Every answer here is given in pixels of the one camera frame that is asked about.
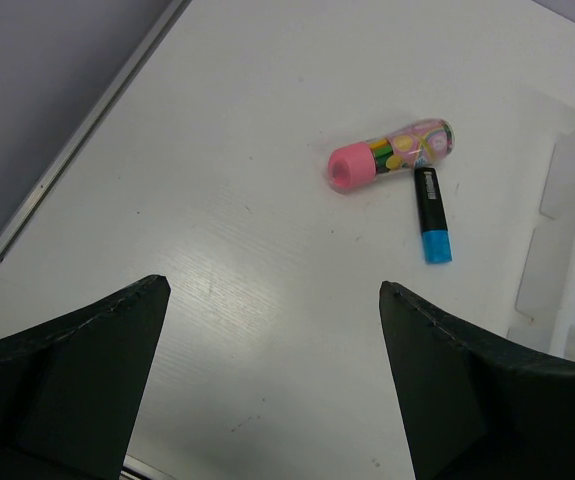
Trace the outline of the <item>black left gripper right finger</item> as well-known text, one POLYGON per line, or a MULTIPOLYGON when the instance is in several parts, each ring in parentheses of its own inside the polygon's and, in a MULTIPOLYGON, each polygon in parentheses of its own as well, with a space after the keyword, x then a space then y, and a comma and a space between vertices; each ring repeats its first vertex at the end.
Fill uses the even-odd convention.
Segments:
POLYGON ((384 282, 379 310, 419 479, 575 479, 575 362, 384 282))

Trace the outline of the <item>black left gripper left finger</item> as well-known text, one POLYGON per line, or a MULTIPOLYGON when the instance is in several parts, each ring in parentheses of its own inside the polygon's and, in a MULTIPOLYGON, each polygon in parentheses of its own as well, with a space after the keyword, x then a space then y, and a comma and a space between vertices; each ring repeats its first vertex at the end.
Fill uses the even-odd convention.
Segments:
POLYGON ((0 479, 117 479, 171 288, 149 275, 0 339, 0 479))

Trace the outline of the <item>blue cap black highlighter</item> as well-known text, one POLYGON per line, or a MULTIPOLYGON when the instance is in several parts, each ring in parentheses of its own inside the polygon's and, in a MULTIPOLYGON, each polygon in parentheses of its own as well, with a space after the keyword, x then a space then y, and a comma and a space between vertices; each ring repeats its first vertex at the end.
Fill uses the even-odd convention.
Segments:
POLYGON ((452 251, 437 172, 430 167, 418 168, 413 177, 425 261, 450 263, 452 251))

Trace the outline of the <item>pink capped pencil tube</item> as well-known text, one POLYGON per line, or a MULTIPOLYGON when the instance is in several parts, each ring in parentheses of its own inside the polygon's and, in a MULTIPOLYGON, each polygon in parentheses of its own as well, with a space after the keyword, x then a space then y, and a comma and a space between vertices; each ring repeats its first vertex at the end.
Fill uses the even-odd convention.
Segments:
POLYGON ((332 152, 327 177, 339 190, 355 190, 378 176, 433 167, 454 148, 455 132, 443 119, 425 119, 332 152))

